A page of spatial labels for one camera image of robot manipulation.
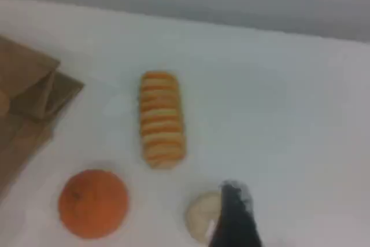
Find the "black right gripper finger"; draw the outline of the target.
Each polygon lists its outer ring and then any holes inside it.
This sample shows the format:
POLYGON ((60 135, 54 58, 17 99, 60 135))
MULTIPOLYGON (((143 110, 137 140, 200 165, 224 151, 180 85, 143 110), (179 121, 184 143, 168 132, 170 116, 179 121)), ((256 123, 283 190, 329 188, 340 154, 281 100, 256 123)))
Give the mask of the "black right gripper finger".
POLYGON ((221 184, 221 214, 209 246, 262 246, 254 218, 253 198, 245 183, 226 180, 221 184))

